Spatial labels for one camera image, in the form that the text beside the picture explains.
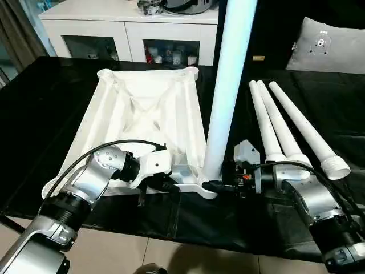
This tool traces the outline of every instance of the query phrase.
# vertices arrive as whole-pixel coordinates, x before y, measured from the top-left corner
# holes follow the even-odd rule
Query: black table
[[[45,183],[54,178],[67,155],[98,83],[96,72],[155,70],[179,67],[84,59],[39,58],[0,91],[2,133],[2,214],[32,219],[42,202]],[[208,133],[214,73],[199,67],[198,97]],[[350,165],[347,183],[358,203],[365,204],[365,76],[293,71],[250,71],[242,78],[226,158],[248,139],[263,152],[247,82],[276,80]],[[303,152],[319,170],[319,162],[281,110]],[[195,193],[147,195],[100,200],[84,227],[194,243],[216,248],[321,261],[320,253],[293,205],[274,191],[265,197],[206,200]]]

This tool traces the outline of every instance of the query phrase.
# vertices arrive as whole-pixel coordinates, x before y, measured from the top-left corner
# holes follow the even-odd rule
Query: glowing white pole
[[[260,80],[257,82],[257,85],[285,156],[289,161],[302,162],[310,166],[308,157],[299,148],[265,84]]]
[[[314,151],[321,162],[321,169],[327,177],[330,180],[346,177],[351,171],[346,162],[330,148],[277,83],[271,82],[269,87]]]
[[[219,179],[257,0],[228,0],[205,150],[204,180]]]
[[[273,125],[263,104],[259,87],[255,81],[249,83],[253,105],[255,107],[258,126],[260,128],[261,139],[265,149],[266,161],[285,161],[286,157],[281,152],[281,148],[276,138]]]

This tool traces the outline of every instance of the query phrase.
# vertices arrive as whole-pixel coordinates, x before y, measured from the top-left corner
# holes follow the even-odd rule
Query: white pipe
[[[228,0],[221,52],[202,169],[205,180],[219,179],[245,63],[257,0]]]
[[[273,125],[266,112],[265,105],[260,95],[259,87],[255,81],[249,83],[253,105],[255,107],[258,126],[260,128],[261,139],[265,149],[266,161],[285,161],[286,157],[281,152],[281,148],[276,138]]]
[[[351,171],[346,162],[330,148],[277,83],[271,82],[269,87],[314,151],[327,177],[330,180],[346,177]]]
[[[269,114],[271,123],[273,124],[280,145],[283,148],[288,161],[302,162],[311,166],[308,157],[304,155],[299,148],[265,84],[260,80],[257,82],[257,85],[267,114]]]

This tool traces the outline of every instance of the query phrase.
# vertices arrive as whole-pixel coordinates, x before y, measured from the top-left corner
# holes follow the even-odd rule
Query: black cable
[[[342,189],[340,189],[338,186],[333,184],[332,182],[328,181],[327,178],[325,178],[320,172],[316,171],[314,168],[307,166],[306,164],[297,163],[297,162],[291,162],[291,161],[280,161],[280,162],[272,162],[272,163],[266,163],[266,164],[255,164],[253,165],[254,169],[261,168],[261,167],[272,167],[272,166],[278,166],[283,164],[291,164],[293,166],[302,167],[310,172],[312,172],[319,181],[328,189],[331,191],[331,193],[334,196],[334,199],[336,202],[341,206],[343,212],[347,216],[347,218],[354,222],[351,212],[347,209],[347,205],[344,203],[344,201],[341,199],[341,196],[350,204],[352,209],[360,216],[363,223],[365,224],[365,214],[364,212],[358,207],[358,205],[350,198],[348,197]]]
[[[11,220],[10,218],[4,215],[0,215],[0,224],[6,226],[9,229],[14,230],[19,234],[22,234],[25,231],[25,228],[23,228],[20,224],[18,224],[16,221]]]
[[[93,154],[95,151],[98,151],[104,147],[108,147],[108,146],[112,146],[114,144],[124,144],[124,143],[141,143],[141,144],[150,144],[152,146],[155,146],[157,150],[161,149],[161,148],[165,148],[164,146],[154,143],[154,142],[150,142],[150,141],[144,141],[144,140],[134,140],[134,139],[130,139],[130,140],[117,140],[117,141],[113,141],[113,142],[108,142],[108,143],[104,143],[101,144],[97,147],[94,147],[93,149],[89,150],[88,152],[86,152],[85,154],[83,154],[82,156],[80,156],[76,161],[73,162],[72,165],[69,166],[68,169],[65,170],[64,173],[61,174],[61,176],[57,179],[57,181],[54,183],[54,185],[51,187],[51,189],[49,190],[49,192],[47,193],[46,197],[44,198],[44,201],[46,201],[48,198],[51,197],[51,195],[53,194],[53,192],[55,191],[56,187],[61,183],[61,181],[66,177],[66,175],[68,173],[70,173],[72,171],[72,169],[74,169],[78,163],[80,163],[84,158],[86,158],[88,155]],[[42,210],[42,207],[44,205],[44,201],[42,203],[42,205],[39,208],[38,213],[40,213],[40,211]]]

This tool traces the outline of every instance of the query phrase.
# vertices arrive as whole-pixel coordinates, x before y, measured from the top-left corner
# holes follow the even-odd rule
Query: gray pillow
[[[365,74],[365,30],[332,27],[306,17],[286,69]]]

